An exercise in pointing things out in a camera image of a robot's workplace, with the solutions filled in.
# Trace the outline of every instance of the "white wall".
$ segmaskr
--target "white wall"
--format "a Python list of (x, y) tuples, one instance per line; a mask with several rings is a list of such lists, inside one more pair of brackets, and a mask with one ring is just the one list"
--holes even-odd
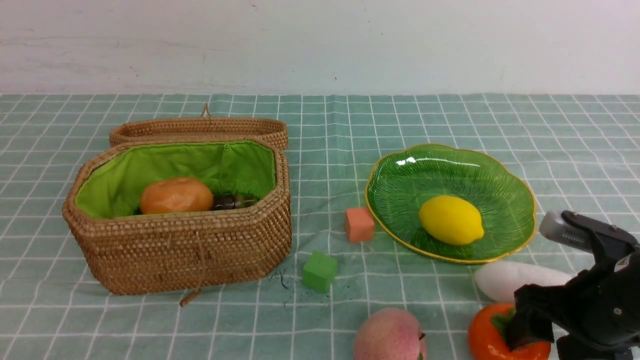
[(640, 1), (0, 0), (0, 92), (640, 94)]

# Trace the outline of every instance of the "green fabric lining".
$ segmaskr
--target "green fabric lining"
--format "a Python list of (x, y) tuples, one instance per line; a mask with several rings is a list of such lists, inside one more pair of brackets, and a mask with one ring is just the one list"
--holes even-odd
[(180, 176), (198, 178), (214, 195), (243, 193), (262, 199), (276, 186), (275, 157), (248, 140), (132, 147), (89, 176), (76, 205), (93, 218), (131, 216), (148, 185)]

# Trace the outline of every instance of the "basket lid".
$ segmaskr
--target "basket lid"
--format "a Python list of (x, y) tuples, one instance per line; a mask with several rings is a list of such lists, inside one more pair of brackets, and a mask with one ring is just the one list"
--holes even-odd
[(140, 140), (174, 136), (202, 138), (220, 134), (255, 136), (280, 150), (285, 150), (289, 145), (285, 122), (255, 117), (213, 117), (206, 103), (199, 117), (150, 119), (122, 124), (109, 133), (109, 144), (113, 147)]

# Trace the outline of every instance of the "orange persimmon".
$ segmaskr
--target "orange persimmon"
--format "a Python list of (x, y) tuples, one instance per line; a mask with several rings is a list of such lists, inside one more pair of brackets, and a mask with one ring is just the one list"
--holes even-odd
[(547, 360), (551, 344), (533, 343), (509, 351), (502, 332), (513, 316), (513, 304), (494, 303), (480, 310), (467, 332), (469, 350), (475, 360)]
[(140, 212), (147, 214), (209, 211), (213, 193), (194, 177), (174, 177), (145, 188), (140, 197)]

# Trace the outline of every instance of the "lemon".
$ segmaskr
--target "lemon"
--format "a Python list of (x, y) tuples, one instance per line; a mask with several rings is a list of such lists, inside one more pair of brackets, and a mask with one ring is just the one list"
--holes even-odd
[(469, 245), (484, 236), (480, 211), (459, 197), (432, 197), (422, 204), (418, 216), (427, 233), (449, 245)]

